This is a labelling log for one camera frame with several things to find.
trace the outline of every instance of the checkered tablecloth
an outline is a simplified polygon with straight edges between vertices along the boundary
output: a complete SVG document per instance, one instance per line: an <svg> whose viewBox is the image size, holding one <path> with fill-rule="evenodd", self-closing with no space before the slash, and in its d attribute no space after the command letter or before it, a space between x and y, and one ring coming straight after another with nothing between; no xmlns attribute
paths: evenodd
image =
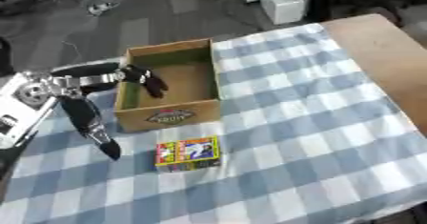
<svg viewBox="0 0 427 224"><path fill-rule="evenodd" d="M427 200L427 142L317 24L213 45L221 121L122 133L111 162L58 108L16 166L0 223L353 223ZM155 144L219 135L223 164L156 172Z"/></svg>

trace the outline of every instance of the cardboard box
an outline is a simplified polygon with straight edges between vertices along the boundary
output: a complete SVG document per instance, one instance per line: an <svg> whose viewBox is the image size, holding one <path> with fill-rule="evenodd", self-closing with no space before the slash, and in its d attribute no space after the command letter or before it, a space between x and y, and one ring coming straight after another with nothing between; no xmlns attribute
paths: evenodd
<svg viewBox="0 0 427 224"><path fill-rule="evenodd" d="M210 39L132 48L126 55L128 63L152 69L169 86L158 99L137 84L119 85L114 112L126 132L219 120Z"/></svg>

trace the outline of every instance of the small colorful box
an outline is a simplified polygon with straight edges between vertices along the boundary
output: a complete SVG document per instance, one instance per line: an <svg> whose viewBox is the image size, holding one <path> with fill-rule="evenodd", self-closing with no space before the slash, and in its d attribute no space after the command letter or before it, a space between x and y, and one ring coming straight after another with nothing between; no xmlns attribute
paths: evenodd
<svg viewBox="0 0 427 224"><path fill-rule="evenodd" d="M219 166L216 136L157 144L155 166L162 173L192 171Z"/></svg>

